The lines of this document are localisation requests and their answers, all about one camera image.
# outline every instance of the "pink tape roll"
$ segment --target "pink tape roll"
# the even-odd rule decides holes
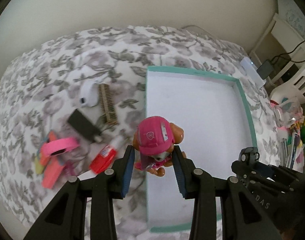
[[[56,156],[69,152],[79,146],[79,142],[74,137],[68,137],[58,139],[44,144],[40,150],[42,150],[45,156]]]

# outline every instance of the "toy figurine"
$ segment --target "toy figurine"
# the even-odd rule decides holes
[[[165,118],[152,116],[144,119],[134,134],[133,146],[140,151],[140,161],[135,168],[159,177],[165,175],[162,167],[172,166],[171,152],[174,144],[184,139],[184,131]]]

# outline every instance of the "pink helmet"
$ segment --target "pink helmet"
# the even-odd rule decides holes
[[[144,119],[137,128],[140,153],[156,155],[168,150],[175,143],[169,122],[161,116]]]

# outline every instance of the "toy dog ear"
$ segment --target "toy dog ear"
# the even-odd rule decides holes
[[[139,151],[139,144],[138,144],[138,139],[137,139],[137,131],[134,133],[133,147],[134,147],[137,151]]]
[[[174,123],[169,123],[171,130],[173,132],[175,138],[175,144],[179,144],[184,139],[184,131],[179,126],[175,125]]]

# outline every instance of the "floral tablecloth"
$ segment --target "floral tablecloth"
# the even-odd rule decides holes
[[[251,109],[263,163],[279,164],[276,124],[266,91],[257,89],[239,61],[240,46],[170,27],[98,28],[62,36],[17,57],[0,81],[0,200],[30,227],[67,181],[61,176],[52,190],[41,186],[33,160],[50,130],[75,136],[81,147],[63,155],[75,172],[85,172],[96,151],[117,134],[131,142],[144,118],[146,68],[149,65],[195,68],[239,78]],[[110,85],[119,125],[96,125],[104,132],[102,145],[80,137],[67,118],[80,107],[80,86],[86,79]],[[88,203],[85,235],[89,239]],[[119,239],[188,239],[189,232],[152,234],[146,224],[144,173],[133,172],[130,191],[114,202]],[[218,238],[221,236],[218,222]]]

